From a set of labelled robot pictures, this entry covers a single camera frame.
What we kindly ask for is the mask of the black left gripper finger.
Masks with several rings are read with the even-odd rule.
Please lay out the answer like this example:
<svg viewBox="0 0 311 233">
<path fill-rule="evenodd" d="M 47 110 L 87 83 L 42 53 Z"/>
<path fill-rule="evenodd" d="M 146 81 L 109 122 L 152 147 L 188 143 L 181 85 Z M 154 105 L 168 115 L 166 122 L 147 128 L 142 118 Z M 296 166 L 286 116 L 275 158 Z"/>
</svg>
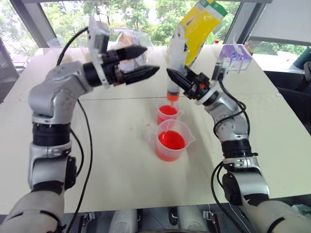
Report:
<svg viewBox="0 0 311 233">
<path fill-rule="evenodd" d="M 116 50 L 116 54 L 119 60 L 131 60 L 131 59 L 139 57 L 146 51 L 147 51 L 147 47 L 131 45 L 131 46 Z"/>
<path fill-rule="evenodd" d="M 119 84 L 132 84 L 146 80 L 159 71 L 159 66 L 141 66 L 129 72 L 121 72 L 121 77 L 118 79 Z"/>
</svg>

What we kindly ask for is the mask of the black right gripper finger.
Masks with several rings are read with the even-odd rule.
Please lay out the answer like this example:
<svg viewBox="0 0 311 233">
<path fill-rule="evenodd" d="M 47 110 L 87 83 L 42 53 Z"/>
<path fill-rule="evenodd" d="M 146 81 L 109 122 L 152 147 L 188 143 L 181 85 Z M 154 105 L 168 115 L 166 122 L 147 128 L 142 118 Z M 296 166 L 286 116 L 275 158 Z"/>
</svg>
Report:
<svg viewBox="0 0 311 233">
<path fill-rule="evenodd" d="M 184 74 L 186 78 L 195 78 L 197 76 L 188 66 L 184 66 Z"/>
<path fill-rule="evenodd" d="M 191 78 L 186 78 L 184 74 L 180 73 L 177 70 L 167 68 L 166 69 L 170 79 L 181 87 L 184 91 L 188 92 L 192 88 Z"/>
</svg>

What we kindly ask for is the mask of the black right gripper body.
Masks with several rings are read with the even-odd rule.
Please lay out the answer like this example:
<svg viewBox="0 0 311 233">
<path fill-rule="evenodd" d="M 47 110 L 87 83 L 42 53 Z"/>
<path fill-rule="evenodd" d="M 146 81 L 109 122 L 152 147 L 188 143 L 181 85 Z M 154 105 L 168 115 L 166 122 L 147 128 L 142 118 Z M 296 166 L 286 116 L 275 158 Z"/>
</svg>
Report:
<svg viewBox="0 0 311 233">
<path fill-rule="evenodd" d="M 208 76 L 200 72 L 195 78 L 191 78 L 192 88 L 190 91 L 184 91 L 184 95 L 189 99 L 200 100 L 209 90 L 210 82 Z"/>
</svg>

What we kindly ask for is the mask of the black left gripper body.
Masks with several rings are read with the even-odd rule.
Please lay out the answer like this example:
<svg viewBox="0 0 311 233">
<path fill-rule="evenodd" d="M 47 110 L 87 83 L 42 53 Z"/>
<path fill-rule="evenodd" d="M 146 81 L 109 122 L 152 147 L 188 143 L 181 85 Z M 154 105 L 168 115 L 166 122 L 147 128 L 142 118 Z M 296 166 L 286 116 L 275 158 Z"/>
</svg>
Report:
<svg viewBox="0 0 311 233">
<path fill-rule="evenodd" d="M 120 59 L 115 50 L 109 50 L 102 54 L 102 68 L 106 79 L 110 85 L 119 85 L 118 76 L 120 75 L 119 63 Z"/>
</svg>

